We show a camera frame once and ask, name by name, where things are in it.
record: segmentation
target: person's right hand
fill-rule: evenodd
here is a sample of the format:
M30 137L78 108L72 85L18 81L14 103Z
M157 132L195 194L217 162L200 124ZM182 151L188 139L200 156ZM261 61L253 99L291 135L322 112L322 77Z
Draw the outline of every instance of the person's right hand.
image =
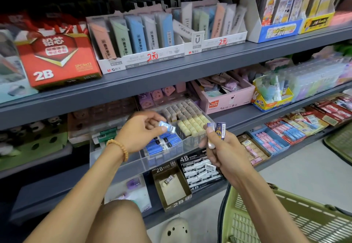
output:
M215 145L215 148L208 148L208 139L203 140L199 147L207 147L209 161L219 167L231 185L237 188L240 179L254 170L247 158L246 149L240 144L237 137L229 131L226 131L224 140L221 140L209 127L206 132L208 139Z

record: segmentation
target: plastic basket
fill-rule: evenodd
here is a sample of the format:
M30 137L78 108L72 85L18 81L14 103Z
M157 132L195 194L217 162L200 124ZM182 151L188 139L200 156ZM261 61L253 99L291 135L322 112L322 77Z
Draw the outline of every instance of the plastic basket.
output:
M310 242L352 242L352 214L332 205L302 198L269 184L282 205ZM258 234L238 192L229 185L218 219L218 243L260 243Z
M341 159L352 165L352 123L323 139L323 143Z

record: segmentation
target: red handwritten price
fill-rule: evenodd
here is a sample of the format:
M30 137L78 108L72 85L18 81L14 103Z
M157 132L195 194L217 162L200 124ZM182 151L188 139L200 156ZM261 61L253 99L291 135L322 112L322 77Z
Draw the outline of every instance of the red handwritten price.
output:
M227 38L220 39L219 45L226 45L227 44Z
M148 60L147 61L151 61L153 59L157 59L158 58L158 54L156 52L152 52L152 54L147 54L148 56Z

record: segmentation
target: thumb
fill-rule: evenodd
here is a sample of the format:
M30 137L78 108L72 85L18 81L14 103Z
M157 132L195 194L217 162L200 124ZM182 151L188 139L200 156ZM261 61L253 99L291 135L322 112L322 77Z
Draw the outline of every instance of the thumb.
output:
M223 141L218 136L218 134L215 133L215 131L213 129L208 127L206 132L207 132L208 139L215 145L215 147L217 147L218 145L222 144Z
M168 131L166 126L157 126L154 127L152 130L149 130L149 133L152 135L152 138L156 136L160 136Z

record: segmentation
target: forearm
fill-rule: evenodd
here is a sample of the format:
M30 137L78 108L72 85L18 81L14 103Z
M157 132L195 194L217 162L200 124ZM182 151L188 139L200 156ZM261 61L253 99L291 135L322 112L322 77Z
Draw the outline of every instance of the forearm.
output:
M256 171L241 178L237 189L262 243L308 243L269 185Z
M85 242L122 160L120 147L108 145L94 165L25 242Z

